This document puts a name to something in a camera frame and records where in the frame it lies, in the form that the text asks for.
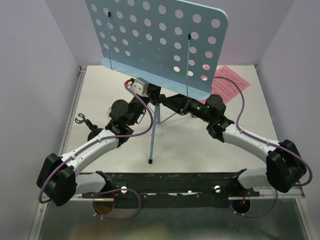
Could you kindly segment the blue music stand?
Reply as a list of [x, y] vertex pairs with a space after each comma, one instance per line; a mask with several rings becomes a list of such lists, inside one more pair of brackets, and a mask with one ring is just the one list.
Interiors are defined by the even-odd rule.
[[211, 95], [227, 13], [186, 0], [88, 0], [104, 67], [183, 96]]

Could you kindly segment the pink sheet music page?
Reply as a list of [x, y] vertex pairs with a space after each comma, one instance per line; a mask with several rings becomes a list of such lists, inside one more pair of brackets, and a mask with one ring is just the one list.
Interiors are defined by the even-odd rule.
[[215, 79], [211, 85], [211, 94], [220, 95], [225, 105], [240, 94], [237, 87], [232, 82], [226, 80], [226, 78], [234, 82], [241, 91], [250, 86], [249, 82], [226, 65], [216, 70]]

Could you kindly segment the black microphone stand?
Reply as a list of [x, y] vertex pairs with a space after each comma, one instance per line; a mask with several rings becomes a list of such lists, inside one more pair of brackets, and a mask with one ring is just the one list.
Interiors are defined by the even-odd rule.
[[98, 136], [103, 130], [102, 128], [99, 128], [97, 125], [93, 124], [89, 119], [87, 119], [83, 113], [79, 113], [74, 121], [77, 124], [85, 124], [90, 130], [90, 133], [87, 136], [87, 141], [90, 141]]

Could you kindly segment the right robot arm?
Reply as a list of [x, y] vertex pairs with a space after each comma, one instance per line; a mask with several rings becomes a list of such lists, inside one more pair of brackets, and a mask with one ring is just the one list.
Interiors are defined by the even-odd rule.
[[182, 116], [192, 114], [203, 120], [208, 124], [206, 130], [213, 139], [237, 146], [265, 163], [265, 167], [245, 168], [234, 176], [230, 191], [236, 196], [255, 187], [273, 187], [287, 193], [307, 172], [292, 141], [277, 142], [240, 129], [224, 115], [226, 105], [220, 95], [210, 95], [205, 103], [182, 94], [161, 95], [160, 103]]

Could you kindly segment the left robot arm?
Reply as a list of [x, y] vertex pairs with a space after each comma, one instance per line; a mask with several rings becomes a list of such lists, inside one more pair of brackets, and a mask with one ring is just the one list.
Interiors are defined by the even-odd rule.
[[102, 155], [126, 143], [129, 138], [148, 133], [154, 116], [148, 104], [155, 104], [161, 88], [149, 84], [142, 92], [136, 83], [125, 82], [125, 89], [133, 95], [130, 102], [119, 99], [111, 106], [110, 122], [99, 128], [87, 118], [82, 120], [90, 129], [87, 143], [62, 155], [51, 153], [41, 167], [36, 180], [40, 192], [38, 202], [53, 202], [56, 206], [67, 203], [74, 195], [95, 192], [104, 198], [110, 194], [111, 185], [99, 173], [81, 178], [80, 173]]

